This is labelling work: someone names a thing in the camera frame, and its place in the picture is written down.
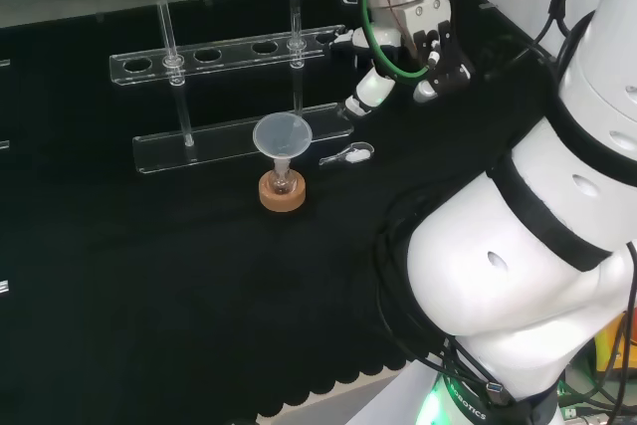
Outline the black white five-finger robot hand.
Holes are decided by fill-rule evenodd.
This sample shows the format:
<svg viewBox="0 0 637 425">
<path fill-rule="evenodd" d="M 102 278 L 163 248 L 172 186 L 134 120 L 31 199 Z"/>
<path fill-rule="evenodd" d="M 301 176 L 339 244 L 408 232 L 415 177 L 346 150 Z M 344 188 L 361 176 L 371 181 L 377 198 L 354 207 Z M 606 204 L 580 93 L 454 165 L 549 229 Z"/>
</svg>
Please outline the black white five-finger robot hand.
<svg viewBox="0 0 637 425">
<path fill-rule="evenodd" d="M 400 85 L 426 104 L 471 81 L 474 68 L 454 32 L 451 0 L 342 1 L 357 7 L 361 25 L 337 34 L 329 49 L 350 49 L 369 62 L 342 103 L 348 116 L 371 115 Z"/>
</svg>

